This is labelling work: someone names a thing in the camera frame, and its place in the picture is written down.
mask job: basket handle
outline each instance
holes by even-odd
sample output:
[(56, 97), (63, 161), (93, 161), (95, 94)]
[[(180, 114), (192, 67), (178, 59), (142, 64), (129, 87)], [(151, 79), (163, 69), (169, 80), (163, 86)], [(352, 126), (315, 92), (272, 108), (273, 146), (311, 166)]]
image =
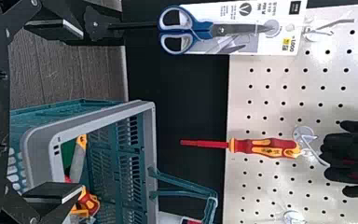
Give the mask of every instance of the basket handle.
[(206, 200), (206, 206), (204, 210), (204, 218), (202, 224), (212, 224), (214, 219), (214, 213), (218, 205), (217, 193), (212, 189), (207, 189), (203, 186), (191, 183), (184, 179), (180, 179), (171, 175), (165, 175), (159, 170), (155, 170), (153, 167), (147, 168), (149, 176), (156, 178), (159, 181), (163, 181), (177, 187), (179, 189), (158, 189), (156, 191), (150, 191), (149, 198), (155, 200), (158, 196), (184, 196), (190, 198), (198, 198)]

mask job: black metal frame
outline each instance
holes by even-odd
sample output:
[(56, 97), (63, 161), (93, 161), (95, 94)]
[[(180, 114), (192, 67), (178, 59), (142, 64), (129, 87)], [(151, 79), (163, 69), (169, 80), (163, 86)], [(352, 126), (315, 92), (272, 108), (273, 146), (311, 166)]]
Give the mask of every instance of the black metal frame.
[(10, 73), (7, 46), (24, 27), (68, 45), (124, 45), (124, 30), (156, 27), (154, 22), (122, 23), (121, 12), (83, 0), (0, 1), (0, 223), (62, 223), (81, 186), (45, 183), (19, 195), (7, 180)]

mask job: blue scissors handle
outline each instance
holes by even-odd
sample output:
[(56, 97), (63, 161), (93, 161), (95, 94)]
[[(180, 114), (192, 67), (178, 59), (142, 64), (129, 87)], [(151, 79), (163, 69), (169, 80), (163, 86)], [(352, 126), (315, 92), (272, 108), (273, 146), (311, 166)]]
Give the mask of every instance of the blue scissors handle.
[[(186, 23), (177, 25), (166, 25), (164, 18), (168, 13), (178, 11), (186, 18)], [(212, 39), (211, 29), (213, 23), (210, 21), (197, 21), (194, 16), (183, 7), (167, 7), (159, 17), (158, 28), (161, 31), (159, 41), (161, 46), (170, 54), (178, 55), (186, 53), (197, 41)], [(182, 40), (182, 49), (179, 51), (171, 50), (166, 45), (166, 40), (174, 38)]]

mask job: orange tool handle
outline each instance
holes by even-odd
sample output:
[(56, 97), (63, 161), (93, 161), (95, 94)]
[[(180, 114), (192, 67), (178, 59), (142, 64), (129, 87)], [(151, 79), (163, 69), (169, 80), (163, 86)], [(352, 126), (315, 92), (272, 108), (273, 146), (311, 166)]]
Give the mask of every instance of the orange tool handle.
[(278, 138), (266, 138), (261, 140), (237, 140), (232, 138), (228, 143), (231, 152), (243, 152), (247, 154), (259, 154), (270, 158), (295, 159), (301, 149), (295, 141)]
[(83, 190), (79, 197), (79, 201), (77, 203), (80, 204), (82, 208), (87, 209), (89, 211), (90, 216), (94, 216), (100, 210), (101, 207), (101, 204), (98, 201), (97, 197), (90, 194), (85, 187), (83, 187)]

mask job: plastic crate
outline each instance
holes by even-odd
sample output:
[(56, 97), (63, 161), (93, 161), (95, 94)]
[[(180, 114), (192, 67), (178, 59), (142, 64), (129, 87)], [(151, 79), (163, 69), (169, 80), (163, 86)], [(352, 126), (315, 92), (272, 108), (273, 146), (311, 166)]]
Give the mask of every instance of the plastic crate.
[(10, 151), (7, 177), (12, 181), (13, 188), (18, 193), (23, 193), (28, 189), (20, 151), (20, 140), (28, 130), (118, 104), (120, 102), (79, 99), (10, 111)]
[[(20, 146), (29, 187), (63, 182), (61, 145), (84, 133), (87, 162), (80, 183), (101, 202), (96, 224), (158, 224), (161, 196), (206, 200), (202, 221), (212, 224), (213, 190), (157, 170), (155, 106), (150, 102), (107, 107), (28, 130)], [(158, 189), (158, 180), (180, 189)]]

